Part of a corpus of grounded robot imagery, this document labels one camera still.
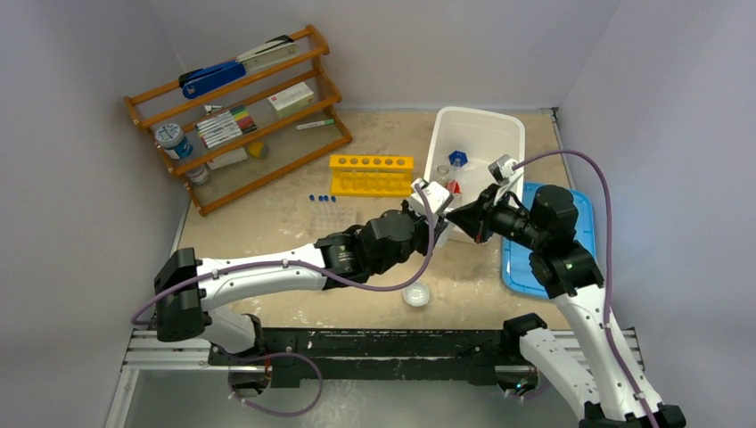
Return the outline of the white ceramic dish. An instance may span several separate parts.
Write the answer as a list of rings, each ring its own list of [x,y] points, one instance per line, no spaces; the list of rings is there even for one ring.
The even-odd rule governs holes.
[[[431,299],[430,289],[422,282],[414,282],[403,289],[404,302],[413,308],[425,307]]]

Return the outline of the small glass beaker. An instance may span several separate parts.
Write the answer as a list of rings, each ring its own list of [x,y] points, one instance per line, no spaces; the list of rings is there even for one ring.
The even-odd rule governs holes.
[[[447,165],[439,165],[436,168],[437,180],[440,183],[445,184],[450,177],[450,168]]]

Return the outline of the blue base glass cylinder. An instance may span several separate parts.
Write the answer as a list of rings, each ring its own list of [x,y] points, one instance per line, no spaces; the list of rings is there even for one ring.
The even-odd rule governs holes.
[[[449,173],[448,182],[457,181],[462,173],[463,167],[468,163],[468,158],[465,152],[453,151],[448,156],[449,160]]]

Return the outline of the blue plastic lid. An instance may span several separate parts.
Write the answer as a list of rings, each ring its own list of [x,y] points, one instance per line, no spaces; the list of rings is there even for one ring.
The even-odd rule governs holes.
[[[571,190],[573,203],[578,212],[575,226],[575,239],[590,252],[596,255],[596,234],[594,227],[593,204],[583,193]],[[502,281],[512,292],[530,298],[547,300],[544,287],[538,283],[532,274],[529,256],[531,250],[520,244],[502,239]]]

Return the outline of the white plastic bin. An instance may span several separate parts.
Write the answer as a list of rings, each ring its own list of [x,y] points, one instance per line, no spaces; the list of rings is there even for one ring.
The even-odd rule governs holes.
[[[525,127],[513,116],[462,107],[445,107],[436,117],[423,178],[437,180],[436,168],[449,166],[453,151],[465,152],[463,169],[486,167],[508,154],[525,158]]]

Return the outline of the yellow test tube rack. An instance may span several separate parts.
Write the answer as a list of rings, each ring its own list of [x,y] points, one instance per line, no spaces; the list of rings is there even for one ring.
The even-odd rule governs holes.
[[[331,194],[405,198],[411,192],[414,158],[395,155],[333,154]]]

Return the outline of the red nozzle wash bottle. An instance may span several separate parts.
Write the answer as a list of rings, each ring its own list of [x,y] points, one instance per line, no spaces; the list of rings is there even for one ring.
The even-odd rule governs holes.
[[[494,178],[486,167],[476,169],[456,169],[447,178],[445,187],[453,194],[453,207],[461,207],[475,202],[480,192],[495,184]]]

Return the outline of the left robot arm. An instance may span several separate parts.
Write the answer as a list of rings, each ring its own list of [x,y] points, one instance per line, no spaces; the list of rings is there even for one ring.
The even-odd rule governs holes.
[[[297,249],[241,259],[198,259],[175,251],[154,279],[155,329],[161,342],[202,338],[245,365],[265,356],[256,317],[226,313],[228,304],[260,295],[354,287],[366,291],[418,252],[431,256],[448,223],[447,202],[423,205],[414,196],[364,225],[353,225]]]

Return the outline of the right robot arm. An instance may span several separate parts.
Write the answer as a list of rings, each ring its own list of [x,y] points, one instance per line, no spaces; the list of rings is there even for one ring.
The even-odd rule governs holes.
[[[580,364],[534,314],[503,324],[500,349],[530,362],[571,406],[581,427],[684,427],[680,407],[667,404],[645,377],[611,312],[609,284],[575,238],[578,211],[570,191],[539,188],[529,209],[497,199],[490,185],[447,218],[476,243],[501,235],[530,249],[530,268],[570,325],[586,362]]]

